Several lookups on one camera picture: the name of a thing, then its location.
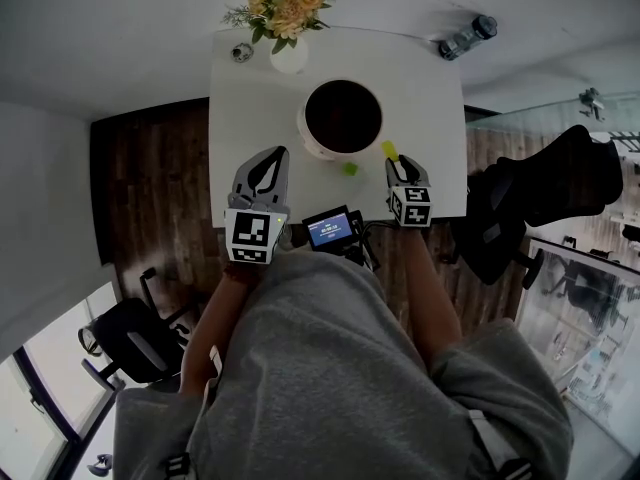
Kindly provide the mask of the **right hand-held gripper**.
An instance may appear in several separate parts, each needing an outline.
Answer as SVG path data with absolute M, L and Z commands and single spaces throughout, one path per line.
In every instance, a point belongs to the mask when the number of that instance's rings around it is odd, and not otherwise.
M 427 171 L 409 156 L 398 156 L 404 177 L 399 178 L 395 161 L 385 159 L 389 209 L 396 223 L 405 228 L 427 228 L 431 224 L 432 202 Z

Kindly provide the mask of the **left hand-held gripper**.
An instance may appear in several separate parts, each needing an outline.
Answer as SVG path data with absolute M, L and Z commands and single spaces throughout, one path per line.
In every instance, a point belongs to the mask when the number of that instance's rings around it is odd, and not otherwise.
M 226 248 L 236 263 L 269 265 L 289 219 L 286 202 L 289 152 L 260 151 L 237 170 L 224 212 Z

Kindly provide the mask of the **person's right forearm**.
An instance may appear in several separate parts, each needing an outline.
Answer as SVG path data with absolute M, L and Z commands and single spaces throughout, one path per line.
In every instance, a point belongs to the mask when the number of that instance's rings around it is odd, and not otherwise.
M 461 324 L 421 231 L 403 228 L 400 239 L 413 340 L 431 370 L 441 352 L 462 340 Z

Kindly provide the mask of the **person's left forearm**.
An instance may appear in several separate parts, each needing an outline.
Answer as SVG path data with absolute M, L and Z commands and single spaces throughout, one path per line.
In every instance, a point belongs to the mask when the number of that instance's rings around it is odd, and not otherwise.
M 180 394 L 202 396 L 206 384 L 219 373 L 211 351 L 216 349 L 219 359 L 224 359 L 235 326 L 262 272 L 258 265 L 227 264 L 184 352 Z

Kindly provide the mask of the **white table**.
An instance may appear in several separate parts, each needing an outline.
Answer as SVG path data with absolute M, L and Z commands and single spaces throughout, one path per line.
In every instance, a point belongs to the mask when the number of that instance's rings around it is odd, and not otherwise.
M 286 202 L 292 222 L 341 205 L 367 220 L 389 217 L 379 144 L 354 156 L 354 175 L 346 174 L 343 160 L 316 158 L 303 144 L 298 113 L 311 92 L 331 79 L 353 80 L 376 96 L 382 110 L 380 137 L 426 169 L 434 216 L 464 214 L 467 139 L 455 63 L 409 36 L 333 27 L 306 34 L 306 65 L 298 74 L 284 74 L 271 64 L 267 41 L 255 45 L 248 61 L 233 61 L 232 49 L 250 39 L 246 29 L 227 29 L 213 37 L 209 175 L 214 227 L 224 224 L 238 168 L 280 145 L 290 154 Z

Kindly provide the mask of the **small black screen device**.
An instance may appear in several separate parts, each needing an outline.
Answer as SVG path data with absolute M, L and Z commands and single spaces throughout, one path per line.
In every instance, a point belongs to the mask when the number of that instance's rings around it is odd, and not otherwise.
M 364 227 L 361 212 L 346 205 L 302 220 L 310 247 L 315 252 L 342 255 L 361 238 Z

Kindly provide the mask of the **white patterned storage bucket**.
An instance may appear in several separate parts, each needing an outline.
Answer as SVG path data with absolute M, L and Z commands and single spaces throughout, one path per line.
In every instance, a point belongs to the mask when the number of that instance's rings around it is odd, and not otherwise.
M 303 146 L 321 160 L 351 157 L 379 138 L 383 112 L 376 95 L 349 79 L 319 84 L 306 98 L 296 119 Z

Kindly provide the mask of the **white vase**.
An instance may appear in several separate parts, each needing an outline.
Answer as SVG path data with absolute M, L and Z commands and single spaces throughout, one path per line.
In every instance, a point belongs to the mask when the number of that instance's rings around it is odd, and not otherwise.
M 298 74 L 303 71 L 309 59 L 309 47 L 305 39 L 297 38 L 295 47 L 285 46 L 278 53 L 270 54 L 272 66 L 284 74 Z

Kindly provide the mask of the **black high-back office chair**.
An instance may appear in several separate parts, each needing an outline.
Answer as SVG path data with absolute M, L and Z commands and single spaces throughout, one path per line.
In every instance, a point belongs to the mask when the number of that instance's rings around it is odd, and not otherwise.
M 531 157 L 501 157 L 468 176 L 466 215 L 450 222 L 451 261 L 463 259 L 486 285 L 516 262 L 527 269 L 522 286 L 528 289 L 544 253 L 530 257 L 520 250 L 526 229 L 599 215 L 622 191 L 614 142 L 597 142 L 586 127 L 574 125 Z

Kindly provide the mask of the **glass door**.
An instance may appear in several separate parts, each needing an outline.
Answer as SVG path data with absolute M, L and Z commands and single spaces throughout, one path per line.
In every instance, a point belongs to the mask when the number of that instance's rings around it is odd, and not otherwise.
M 559 135 L 573 125 L 583 125 L 590 132 L 640 134 L 640 92 L 604 95 L 601 120 L 587 115 L 588 108 L 578 99 L 546 104 L 486 117 L 467 124 L 469 129 L 497 132 Z

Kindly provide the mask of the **yellow flower bouquet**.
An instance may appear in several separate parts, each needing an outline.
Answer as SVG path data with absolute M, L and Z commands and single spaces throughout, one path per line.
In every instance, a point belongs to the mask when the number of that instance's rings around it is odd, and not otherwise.
M 334 0 L 246 0 L 244 5 L 228 7 L 222 23 L 232 28 L 248 28 L 251 41 L 273 42 L 272 55 L 286 48 L 295 49 L 306 31 L 321 31 L 329 25 L 319 13 L 330 9 Z

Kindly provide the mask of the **grey sweatshirt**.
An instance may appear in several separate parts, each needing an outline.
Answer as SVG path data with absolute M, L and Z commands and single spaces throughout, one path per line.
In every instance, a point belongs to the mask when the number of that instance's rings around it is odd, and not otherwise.
M 428 370 L 367 269 L 275 259 L 202 396 L 128 389 L 114 480 L 498 480 L 493 451 L 565 480 L 573 433 L 514 324 L 482 326 Z

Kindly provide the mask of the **black metal railing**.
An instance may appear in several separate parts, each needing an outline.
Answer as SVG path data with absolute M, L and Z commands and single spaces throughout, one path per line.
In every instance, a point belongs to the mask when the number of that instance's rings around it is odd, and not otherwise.
M 640 132 L 591 132 L 590 136 L 600 143 L 612 141 L 620 156 L 640 155 Z

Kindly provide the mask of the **glass panel white frame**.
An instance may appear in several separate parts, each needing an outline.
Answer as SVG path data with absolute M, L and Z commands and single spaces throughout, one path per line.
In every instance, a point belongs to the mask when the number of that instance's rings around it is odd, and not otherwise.
M 640 329 L 640 270 L 538 238 L 529 253 L 542 264 L 522 292 L 516 326 L 558 390 L 609 423 L 633 394 L 622 369 Z

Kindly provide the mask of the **window with black frame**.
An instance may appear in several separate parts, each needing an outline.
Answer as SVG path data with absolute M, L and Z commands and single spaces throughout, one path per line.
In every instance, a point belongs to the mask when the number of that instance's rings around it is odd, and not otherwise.
M 112 454 L 114 395 L 82 367 L 98 370 L 78 331 L 111 309 L 119 290 L 108 282 L 0 361 L 0 480 L 111 480 L 87 470 Z

